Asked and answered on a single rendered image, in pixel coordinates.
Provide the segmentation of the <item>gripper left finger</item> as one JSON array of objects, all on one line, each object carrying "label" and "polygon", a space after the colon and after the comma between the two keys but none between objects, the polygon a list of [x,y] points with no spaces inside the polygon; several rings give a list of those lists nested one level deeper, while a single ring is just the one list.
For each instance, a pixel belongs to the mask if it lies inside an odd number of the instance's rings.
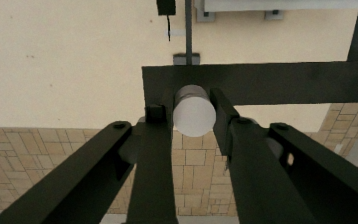
[{"label": "gripper left finger", "polygon": [[134,165],[126,221],[179,224],[171,151],[175,87],[136,125],[108,124],[0,213],[0,224],[100,224]]}]

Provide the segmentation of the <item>grey cylinder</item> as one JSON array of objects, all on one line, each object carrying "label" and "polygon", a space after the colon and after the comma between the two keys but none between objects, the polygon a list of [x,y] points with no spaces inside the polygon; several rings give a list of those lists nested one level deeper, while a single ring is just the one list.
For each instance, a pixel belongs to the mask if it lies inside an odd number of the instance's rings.
[{"label": "grey cylinder", "polygon": [[187,85],[177,92],[173,122],[180,133],[189,137],[202,136],[213,128],[215,121],[215,109],[202,87]]}]

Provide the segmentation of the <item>black straight rod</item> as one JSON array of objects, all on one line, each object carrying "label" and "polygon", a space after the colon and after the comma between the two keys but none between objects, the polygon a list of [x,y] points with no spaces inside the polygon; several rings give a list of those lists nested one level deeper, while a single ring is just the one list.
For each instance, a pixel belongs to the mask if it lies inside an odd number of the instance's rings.
[{"label": "black straight rod", "polygon": [[170,20],[169,16],[176,15],[176,1],[175,0],[156,0],[158,16],[167,16],[168,19],[168,35],[170,42]]}]

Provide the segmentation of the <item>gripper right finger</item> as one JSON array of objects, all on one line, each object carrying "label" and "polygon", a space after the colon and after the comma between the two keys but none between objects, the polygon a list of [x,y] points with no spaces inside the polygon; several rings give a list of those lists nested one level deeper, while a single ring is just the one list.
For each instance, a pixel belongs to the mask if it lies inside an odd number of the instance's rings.
[{"label": "gripper right finger", "polygon": [[220,88],[209,99],[239,224],[358,224],[356,165],[291,125],[240,116]]}]

